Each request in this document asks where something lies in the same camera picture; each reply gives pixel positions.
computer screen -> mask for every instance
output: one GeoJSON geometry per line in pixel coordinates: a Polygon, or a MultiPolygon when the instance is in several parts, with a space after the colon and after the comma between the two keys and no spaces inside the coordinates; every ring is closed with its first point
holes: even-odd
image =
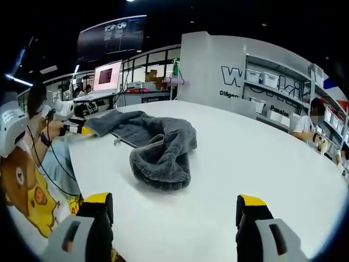
{"type": "Polygon", "coordinates": [[[88,62],[110,53],[142,51],[146,15],[108,21],[79,34],[78,62],[88,62]]]}
{"type": "Polygon", "coordinates": [[[97,67],[94,72],[93,91],[118,89],[122,61],[97,67]]]}

man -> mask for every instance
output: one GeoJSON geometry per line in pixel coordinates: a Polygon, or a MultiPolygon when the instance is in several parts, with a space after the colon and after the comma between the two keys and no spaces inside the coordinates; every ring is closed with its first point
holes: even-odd
{"type": "Polygon", "coordinates": [[[81,91],[81,88],[77,87],[74,90],[75,97],[83,97],[85,95],[84,92],[81,91]]]}
{"type": "Polygon", "coordinates": [[[346,145],[343,145],[342,150],[338,149],[336,150],[336,158],[335,158],[335,164],[339,165],[342,164],[342,166],[345,167],[345,162],[348,161],[349,159],[349,153],[348,153],[348,148],[346,145]]]}
{"type": "Polygon", "coordinates": [[[91,91],[92,91],[91,85],[87,85],[87,86],[85,87],[85,94],[88,94],[88,93],[91,92],[91,91]]]}
{"type": "Polygon", "coordinates": [[[316,134],[315,126],[321,124],[324,121],[325,106],[320,99],[315,98],[310,104],[310,117],[308,115],[302,116],[292,135],[307,144],[312,142],[321,142],[321,137],[316,134]]]}

white table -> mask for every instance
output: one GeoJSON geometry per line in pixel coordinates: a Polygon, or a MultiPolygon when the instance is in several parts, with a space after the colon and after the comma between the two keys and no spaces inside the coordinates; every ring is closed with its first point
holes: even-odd
{"type": "Polygon", "coordinates": [[[308,257],[321,249],[348,190],[331,161],[289,134],[220,109],[181,101],[120,109],[134,110],[188,120],[198,148],[190,154],[189,187],[164,193],[134,178],[132,148],[114,145],[114,136],[70,142],[83,196],[113,194],[113,244],[126,261],[236,261],[239,194],[266,201],[308,257]]]}

blue wristband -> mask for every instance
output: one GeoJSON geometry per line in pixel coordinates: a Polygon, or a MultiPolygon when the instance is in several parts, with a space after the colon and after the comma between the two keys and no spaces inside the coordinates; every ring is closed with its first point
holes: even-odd
{"type": "Polygon", "coordinates": [[[51,142],[46,138],[46,136],[44,135],[44,133],[41,133],[40,134],[40,140],[41,142],[47,146],[47,147],[50,147],[51,146],[51,142]]]}

face mask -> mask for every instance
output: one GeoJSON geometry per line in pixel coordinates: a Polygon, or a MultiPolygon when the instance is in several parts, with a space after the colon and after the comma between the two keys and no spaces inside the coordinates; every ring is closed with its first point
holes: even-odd
{"type": "Polygon", "coordinates": [[[317,124],[317,125],[322,124],[323,121],[325,120],[325,116],[311,116],[310,118],[313,124],[317,124]]]}

